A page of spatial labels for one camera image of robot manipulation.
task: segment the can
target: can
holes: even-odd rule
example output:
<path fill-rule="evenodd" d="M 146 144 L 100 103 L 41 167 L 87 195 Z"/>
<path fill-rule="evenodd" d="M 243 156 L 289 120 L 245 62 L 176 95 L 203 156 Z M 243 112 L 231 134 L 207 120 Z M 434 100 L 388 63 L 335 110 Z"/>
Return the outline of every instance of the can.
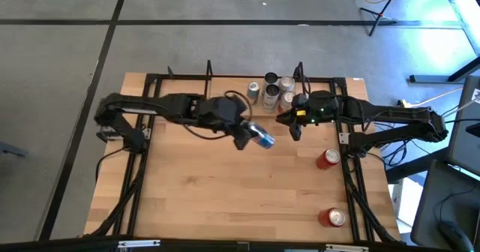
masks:
<path fill-rule="evenodd" d="M 277 76 L 276 73 L 268 72 L 263 77 L 262 97 L 265 94 L 265 90 L 266 90 L 267 86 L 269 86 L 270 84 L 274 84 L 276 86 L 278 85 L 278 76 Z"/>
<path fill-rule="evenodd" d="M 270 149 L 275 144 L 275 138 L 254 121 L 248 122 L 248 130 L 254 131 L 258 134 L 258 136 L 255 136 L 252 140 L 256 144 L 262 146 L 262 148 Z"/>
<path fill-rule="evenodd" d="M 340 153 L 334 149 L 328 149 L 316 159 L 316 167 L 326 170 L 340 162 Z"/>
<path fill-rule="evenodd" d="M 290 110 L 292 108 L 292 101 L 294 96 L 295 93 L 293 91 L 287 91 L 282 95 L 282 98 L 280 99 L 280 104 L 278 104 L 279 113 Z"/>
<path fill-rule="evenodd" d="M 258 101 L 258 94 L 260 93 L 260 84 L 258 82 L 250 82 L 247 87 L 247 98 L 251 105 L 255 105 Z"/>
<path fill-rule="evenodd" d="M 342 227 L 345 224 L 346 216 L 339 208 L 330 208 L 318 214 L 318 221 L 325 227 Z"/>
<path fill-rule="evenodd" d="M 280 79 L 278 87 L 280 88 L 280 96 L 278 99 L 281 99 L 284 93 L 293 92 L 293 89 L 295 88 L 295 80 L 292 77 L 284 76 Z"/>
<path fill-rule="evenodd" d="M 273 112 L 279 94 L 280 89 L 274 84 L 270 84 L 265 88 L 265 95 L 263 95 L 263 109 L 266 113 Z"/>

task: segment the wooden tabletop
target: wooden tabletop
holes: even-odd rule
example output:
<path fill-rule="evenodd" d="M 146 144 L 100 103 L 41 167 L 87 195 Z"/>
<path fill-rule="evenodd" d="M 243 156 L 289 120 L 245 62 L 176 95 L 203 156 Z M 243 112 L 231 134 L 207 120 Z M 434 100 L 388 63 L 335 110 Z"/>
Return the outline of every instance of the wooden tabletop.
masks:
<path fill-rule="evenodd" d="M 141 95 L 144 73 L 127 73 L 121 93 Z M 213 78 L 209 96 L 226 90 L 246 92 L 250 81 L 261 79 Z M 363 79 L 346 79 L 349 95 L 367 100 Z M 202 80 L 163 80 L 160 96 L 189 92 L 203 94 Z M 312 90 L 325 83 L 312 83 Z M 250 240 L 277 242 L 351 242 L 347 198 L 341 166 L 318 169 L 316 158 L 326 149 L 338 149 L 335 124 L 302 128 L 301 140 L 292 140 L 288 127 L 275 122 L 278 114 L 253 107 L 253 120 L 272 134 L 269 150 L 249 142 L 238 151 L 233 138 L 215 142 L 199 139 L 182 126 L 155 118 L 135 236 L 172 239 Z M 133 125 L 136 116 L 126 115 Z M 194 129 L 205 136 L 211 131 Z M 122 147 L 109 142 L 105 153 Z M 97 229 L 119 199 L 128 153 L 103 161 L 85 233 Z M 383 164 L 378 158 L 361 159 L 367 198 L 382 225 L 399 239 Z M 346 223 L 339 228 L 322 226 L 317 214 L 331 207 L 344 210 Z M 125 212 L 122 232 L 128 215 Z M 360 235 L 365 227 L 357 206 Z"/>

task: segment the blue soda can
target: blue soda can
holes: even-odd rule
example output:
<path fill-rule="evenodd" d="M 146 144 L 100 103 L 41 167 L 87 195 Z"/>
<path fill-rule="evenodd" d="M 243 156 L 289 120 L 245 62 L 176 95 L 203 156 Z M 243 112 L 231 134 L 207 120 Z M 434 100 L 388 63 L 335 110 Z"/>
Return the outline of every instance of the blue soda can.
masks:
<path fill-rule="evenodd" d="M 248 122 L 248 129 L 258 133 L 258 136 L 255 136 L 252 140 L 264 149 L 270 149 L 275 144 L 275 138 L 254 121 Z"/>

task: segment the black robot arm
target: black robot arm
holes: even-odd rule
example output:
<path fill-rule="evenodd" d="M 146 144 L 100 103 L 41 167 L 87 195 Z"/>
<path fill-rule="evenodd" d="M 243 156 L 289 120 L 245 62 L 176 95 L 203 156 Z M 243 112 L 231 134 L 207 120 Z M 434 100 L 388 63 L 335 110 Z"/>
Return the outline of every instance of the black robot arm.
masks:
<path fill-rule="evenodd" d="M 124 140 L 124 147 L 140 153 L 146 147 L 145 136 L 133 128 L 122 113 L 162 116 L 179 125 L 224 132 L 234 138 L 235 147 L 242 150 L 257 133 L 241 116 L 247 109 L 236 95 L 205 100 L 198 94 L 168 94 L 163 97 L 136 97 L 113 93 L 101 100 L 94 120 L 115 130 Z"/>
<path fill-rule="evenodd" d="M 365 100 L 333 95 L 328 91 L 314 91 L 308 99 L 303 94 L 297 94 L 293 98 L 292 109 L 277 116 L 277 122 L 289 126 L 294 140 L 300 140 L 301 126 L 337 120 L 362 126 L 362 132 L 340 134 L 340 142 L 348 145 L 349 153 L 360 157 L 364 157 L 372 147 L 386 143 L 411 139 L 438 143 L 448 135 L 442 116 L 428 107 L 407 109 L 375 106 Z M 364 123 L 373 121 L 406 125 L 377 133 L 364 133 Z"/>

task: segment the gray floor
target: gray floor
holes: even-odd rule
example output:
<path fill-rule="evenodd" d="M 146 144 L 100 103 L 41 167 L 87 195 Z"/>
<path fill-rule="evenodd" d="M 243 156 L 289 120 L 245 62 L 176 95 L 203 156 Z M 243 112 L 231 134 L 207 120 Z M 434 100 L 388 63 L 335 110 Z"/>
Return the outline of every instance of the gray floor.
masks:
<path fill-rule="evenodd" d="M 108 19 L 116 0 L 0 0 L 0 18 Z M 370 20 L 359 0 L 126 0 L 122 19 Z M 387 14 L 399 20 L 456 20 L 448 0 L 394 0 Z M 0 156 L 0 242 L 28 241 L 38 224 L 65 155 L 105 26 L 0 26 L 0 141 L 27 149 Z M 313 26 L 119 26 L 94 105 L 118 91 L 127 72 L 214 74 L 293 72 L 363 77 L 375 104 L 423 101 L 451 85 L 412 85 L 410 74 L 448 75 L 475 58 L 461 29 Z M 443 113 L 460 92 L 430 103 Z M 53 238 L 79 235 L 95 186 L 104 144 L 95 137 L 92 108 Z M 429 151 L 447 142 L 428 145 Z M 409 159 L 422 154 L 409 146 Z"/>

